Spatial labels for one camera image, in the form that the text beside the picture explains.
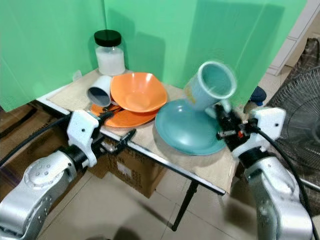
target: printed label on box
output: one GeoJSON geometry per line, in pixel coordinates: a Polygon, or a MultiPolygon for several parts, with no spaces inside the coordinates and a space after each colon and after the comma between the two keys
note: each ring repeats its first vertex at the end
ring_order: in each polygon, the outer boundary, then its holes
{"type": "Polygon", "coordinates": [[[132,173],[131,170],[129,168],[127,168],[125,165],[121,164],[120,162],[116,162],[117,166],[118,166],[118,170],[123,173],[124,175],[129,176],[130,178],[132,178],[132,173]]]}

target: teal plate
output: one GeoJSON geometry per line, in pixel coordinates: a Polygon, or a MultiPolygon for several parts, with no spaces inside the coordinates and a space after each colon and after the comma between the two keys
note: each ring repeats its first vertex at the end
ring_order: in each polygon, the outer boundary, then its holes
{"type": "Polygon", "coordinates": [[[185,154],[210,155],[226,146],[216,138],[218,122],[193,110],[184,99],[164,105],[155,117],[155,127],[167,144],[185,154]]]}

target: beige tablecloth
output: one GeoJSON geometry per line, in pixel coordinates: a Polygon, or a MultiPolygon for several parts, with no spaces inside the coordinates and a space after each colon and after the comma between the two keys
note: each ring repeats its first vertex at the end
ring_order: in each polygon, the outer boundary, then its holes
{"type": "MultiPolygon", "coordinates": [[[[87,98],[88,87],[100,76],[97,70],[89,72],[81,79],[66,86],[60,92],[50,97],[52,103],[70,111],[79,109],[89,110],[91,103],[87,98]]],[[[176,100],[182,97],[180,88],[165,84],[168,100],[176,100]]],[[[106,129],[119,136],[124,135],[128,128],[106,127],[106,129]]],[[[229,193],[231,182],[235,173],[237,162],[233,159],[228,148],[218,153],[207,156],[192,156],[181,153],[166,144],[157,133],[154,120],[136,127],[136,134],[132,141],[152,153],[174,163],[187,171],[195,173],[200,178],[229,193]]]]}

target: black jar lid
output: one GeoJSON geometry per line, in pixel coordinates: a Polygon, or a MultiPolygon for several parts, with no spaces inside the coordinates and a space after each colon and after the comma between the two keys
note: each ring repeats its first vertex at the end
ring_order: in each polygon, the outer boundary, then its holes
{"type": "Polygon", "coordinates": [[[95,43],[102,47],[115,47],[121,43],[121,35],[114,30],[100,30],[94,33],[95,43]]]}

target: light blue mug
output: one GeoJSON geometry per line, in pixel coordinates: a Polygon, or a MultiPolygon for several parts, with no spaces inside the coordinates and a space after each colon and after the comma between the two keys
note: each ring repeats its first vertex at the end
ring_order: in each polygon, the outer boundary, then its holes
{"type": "Polygon", "coordinates": [[[206,61],[184,87],[184,95],[193,109],[212,115],[210,106],[221,101],[228,108],[227,99],[236,88],[236,77],[226,65],[206,61]]]}

